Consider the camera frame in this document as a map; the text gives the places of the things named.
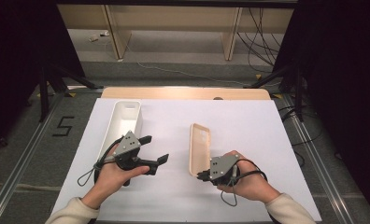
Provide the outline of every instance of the wrist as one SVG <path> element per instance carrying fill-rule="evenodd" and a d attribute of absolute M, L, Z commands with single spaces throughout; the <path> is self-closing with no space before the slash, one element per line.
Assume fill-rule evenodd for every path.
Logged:
<path fill-rule="evenodd" d="M 104 202 L 104 200 L 108 196 L 102 191 L 95 187 L 93 187 L 89 192 L 80 200 L 88 207 L 97 210 L 101 203 Z"/>
<path fill-rule="evenodd" d="M 260 199 L 262 203 L 270 203 L 280 196 L 280 192 L 274 189 L 272 186 L 268 185 L 263 191 L 263 197 Z"/>

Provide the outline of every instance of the floor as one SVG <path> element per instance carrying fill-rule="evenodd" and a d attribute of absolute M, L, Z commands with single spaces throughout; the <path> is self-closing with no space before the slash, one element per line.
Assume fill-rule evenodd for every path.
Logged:
<path fill-rule="evenodd" d="M 255 55 L 249 55 L 249 49 L 240 37 L 236 40 L 233 59 L 228 62 L 223 58 L 221 38 L 216 33 L 197 32 L 133 32 L 124 59 L 114 57 L 109 37 L 99 36 L 97 41 L 89 40 L 92 35 L 104 31 L 68 30 L 78 57 L 87 77 L 108 86 L 126 85 L 181 85 L 181 86 L 225 86 L 242 88 L 268 74 L 271 66 Z M 265 41 L 271 49 L 279 50 L 282 35 L 266 35 Z M 262 44 L 261 38 L 256 43 Z M 255 47 L 257 52 L 274 63 L 273 56 L 267 58 L 265 49 Z M 121 66 L 130 76 L 127 82 L 119 82 L 105 77 L 109 66 Z M 233 68 L 232 76 L 226 76 L 226 70 Z M 244 69 L 252 76 L 244 77 Z M 137 73 L 155 74 L 167 77 L 170 82 L 156 80 L 138 80 Z M 70 88 L 78 85 L 68 82 Z M 352 180 L 346 166 L 335 153 L 329 135 L 324 131 L 318 114 L 313 110 L 312 102 L 304 96 L 304 122 L 289 114 L 285 108 L 293 105 L 293 94 L 280 94 L 278 80 L 266 84 L 272 99 L 277 105 L 289 139 L 296 152 L 296 157 L 304 173 L 317 207 L 320 210 L 322 223 L 370 223 L 370 207 Z M 0 223 L 42 223 L 50 215 L 55 200 L 64 182 L 66 172 L 76 153 L 78 141 L 83 134 L 93 103 L 100 97 L 98 91 L 76 91 L 74 98 L 51 96 L 55 107 L 51 110 L 49 128 L 35 136 L 41 126 L 38 122 L 38 90 L 30 97 L 31 105 L 24 108 L 18 122 L 7 136 L 8 146 L 0 146 L 0 192 L 13 170 L 19 167 L 17 161 L 24 149 L 34 147 L 22 165 L 24 170 L 19 175 L 19 184 L 0 214 Z M 56 124 L 62 121 L 73 122 L 71 137 L 53 137 L 59 130 Z"/>

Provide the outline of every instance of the white paper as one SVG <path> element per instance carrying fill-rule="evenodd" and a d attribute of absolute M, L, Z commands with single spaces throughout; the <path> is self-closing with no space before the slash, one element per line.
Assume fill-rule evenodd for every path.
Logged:
<path fill-rule="evenodd" d="M 113 106 L 119 99 L 98 99 L 53 212 L 73 197 L 83 196 L 91 178 L 80 187 L 78 178 L 98 158 Z M 238 206 L 221 200 L 210 182 L 189 173 L 190 128 L 193 123 L 211 131 L 211 157 L 237 150 L 266 173 L 269 183 L 290 194 L 316 221 L 320 214 L 307 187 L 273 101 L 137 100 L 143 115 L 141 136 L 152 141 L 138 156 L 156 161 L 169 154 L 156 175 L 131 180 L 101 206 L 99 220 L 141 222 L 250 222 L 270 221 L 264 205 L 237 197 Z M 232 194 L 224 198 L 234 201 Z"/>

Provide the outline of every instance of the table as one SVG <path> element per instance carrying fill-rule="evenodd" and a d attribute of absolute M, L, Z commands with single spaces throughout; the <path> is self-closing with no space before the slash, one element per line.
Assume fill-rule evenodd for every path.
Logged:
<path fill-rule="evenodd" d="M 173 94 L 166 95 L 167 99 L 159 99 L 170 92 Z M 217 96 L 225 100 L 211 100 Z M 129 187 L 107 199 L 101 207 L 101 220 L 158 223 L 270 221 L 262 203 L 238 198 L 238 206 L 230 207 L 221 201 L 221 193 L 214 186 L 189 174 L 190 125 L 198 122 L 211 130 L 211 156 L 222 155 L 233 147 L 252 147 L 242 153 L 257 161 L 272 185 L 290 193 L 316 221 L 320 221 L 276 106 L 269 100 L 267 91 L 220 88 L 106 89 L 94 106 L 53 212 L 64 207 L 70 198 L 86 193 L 93 185 L 90 181 L 85 187 L 79 187 L 77 179 L 90 170 L 97 159 L 98 148 L 104 139 L 104 132 L 98 130 L 107 129 L 109 113 L 119 98 L 138 98 L 143 117 L 141 135 L 153 137 L 151 143 L 141 148 L 139 156 L 146 160 L 155 160 L 165 153 L 170 156 L 157 175 L 134 178 Z"/>

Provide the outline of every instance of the aluminum rail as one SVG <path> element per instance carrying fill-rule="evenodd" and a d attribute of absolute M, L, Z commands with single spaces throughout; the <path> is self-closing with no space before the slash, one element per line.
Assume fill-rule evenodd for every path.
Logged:
<path fill-rule="evenodd" d="M 13 195 L 13 192 L 15 188 L 17 187 L 17 184 L 21 180 L 22 175 L 24 174 L 25 170 L 28 167 L 28 164 L 33 158 L 36 148 L 40 140 L 42 139 L 44 132 L 46 131 L 47 127 L 50 124 L 50 120 L 52 118 L 52 115 L 55 109 L 57 108 L 57 105 L 61 102 L 63 98 L 64 98 L 63 92 L 56 92 L 56 94 L 54 95 L 51 101 L 51 105 L 50 105 L 51 110 L 49 114 L 46 116 L 45 120 L 43 122 L 40 122 L 38 126 L 36 127 L 36 131 L 31 137 L 31 140 L 28 142 L 27 147 L 21 154 L 19 161 L 14 167 L 6 183 L 1 188 L 0 190 L 0 217 L 4 213 L 7 203 L 9 202 L 11 196 Z"/>
<path fill-rule="evenodd" d="M 293 105 L 290 96 L 286 94 L 284 95 L 283 98 L 287 106 Z M 300 122 L 300 120 L 297 117 L 292 117 L 292 122 L 302 141 L 305 142 L 309 141 L 311 137 L 307 131 L 305 124 L 303 122 Z M 339 190 L 334 184 L 334 181 L 331 178 L 330 173 L 327 170 L 326 166 L 324 165 L 324 162 L 319 152 L 314 146 L 313 141 L 304 143 L 304 146 L 306 148 L 307 155 L 311 159 L 313 167 L 315 168 L 316 173 L 320 179 L 322 187 L 324 188 L 328 196 L 328 199 L 331 202 L 331 205 L 336 213 L 339 222 L 342 224 L 354 223 L 349 213 L 348 207 L 346 206 L 345 201 L 343 200 L 342 196 L 339 193 Z"/>

